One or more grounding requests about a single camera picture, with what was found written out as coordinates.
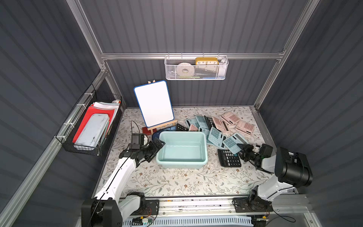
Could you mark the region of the black calculator front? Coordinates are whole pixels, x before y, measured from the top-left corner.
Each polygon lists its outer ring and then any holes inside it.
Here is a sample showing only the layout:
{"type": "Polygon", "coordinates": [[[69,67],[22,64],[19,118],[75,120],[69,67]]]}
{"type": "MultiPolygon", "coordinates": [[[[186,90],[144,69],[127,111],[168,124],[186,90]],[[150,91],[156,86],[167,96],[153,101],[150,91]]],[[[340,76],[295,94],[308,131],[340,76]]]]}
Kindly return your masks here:
{"type": "Polygon", "coordinates": [[[222,149],[218,149],[217,153],[218,153],[219,163],[222,167],[237,168],[242,166],[238,154],[233,154],[229,150],[222,150],[222,149]]]}

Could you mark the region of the mint green storage box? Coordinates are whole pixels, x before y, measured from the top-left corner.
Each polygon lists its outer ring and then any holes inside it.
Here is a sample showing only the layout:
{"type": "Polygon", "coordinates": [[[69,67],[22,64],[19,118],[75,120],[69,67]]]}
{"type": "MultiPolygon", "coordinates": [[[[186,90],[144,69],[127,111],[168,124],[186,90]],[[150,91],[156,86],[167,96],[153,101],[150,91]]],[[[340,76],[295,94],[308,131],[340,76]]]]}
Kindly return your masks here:
{"type": "Polygon", "coordinates": [[[159,139],[165,143],[156,162],[164,168],[200,169],[209,158],[207,139],[197,131],[164,131],[159,139]]]}

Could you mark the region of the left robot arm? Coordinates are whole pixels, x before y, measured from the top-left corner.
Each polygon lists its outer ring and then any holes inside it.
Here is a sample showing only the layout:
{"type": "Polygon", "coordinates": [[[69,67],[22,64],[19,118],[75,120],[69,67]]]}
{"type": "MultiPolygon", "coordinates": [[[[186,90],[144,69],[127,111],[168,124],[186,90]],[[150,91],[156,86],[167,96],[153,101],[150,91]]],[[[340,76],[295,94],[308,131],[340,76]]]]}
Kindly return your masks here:
{"type": "Polygon", "coordinates": [[[131,215],[157,215],[159,200],[147,201],[144,193],[129,193],[120,201],[121,193],[132,173],[140,163],[151,160],[165,146],[165,142],[155,139],[146,145],[132,142],[119,156],[117,166],[102,189],[92,199],[81,206],[81,226],[121,227],[131,215]]]}

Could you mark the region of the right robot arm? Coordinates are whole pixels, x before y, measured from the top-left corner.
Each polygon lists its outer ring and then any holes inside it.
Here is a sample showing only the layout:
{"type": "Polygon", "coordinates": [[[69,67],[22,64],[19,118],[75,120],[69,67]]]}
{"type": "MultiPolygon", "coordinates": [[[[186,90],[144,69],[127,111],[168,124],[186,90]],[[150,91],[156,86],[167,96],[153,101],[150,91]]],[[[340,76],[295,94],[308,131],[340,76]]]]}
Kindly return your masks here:
{"type": "Polygon", "coordinates": [[[273,147],[267,144],[253,146],[238,144],[240,158],[251,162],[257,170],[272,174],[266,182],[251,189],[248,197],[234,198],[232,205],[237,213],[271,212],[272,202],[290,189],[307,187],[313,181],[313,173],[306,155],[291,153],[285,148],[277,148],[272,155],[273,147]]]}

